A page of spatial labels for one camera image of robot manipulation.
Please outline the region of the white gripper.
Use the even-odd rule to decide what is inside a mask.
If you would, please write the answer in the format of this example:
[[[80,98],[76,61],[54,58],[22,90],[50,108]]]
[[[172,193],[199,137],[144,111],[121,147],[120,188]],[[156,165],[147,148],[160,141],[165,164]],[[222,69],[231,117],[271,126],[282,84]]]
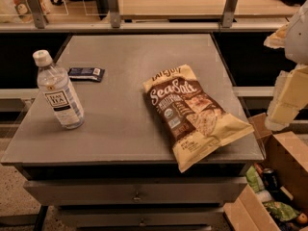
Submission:
[[[265,39],[264,45],[283,48],[286,58],[298,64],[290,72],[280,71],[267,110],[266,127],[280,131],[308,105],[308,0],[286,25]]]

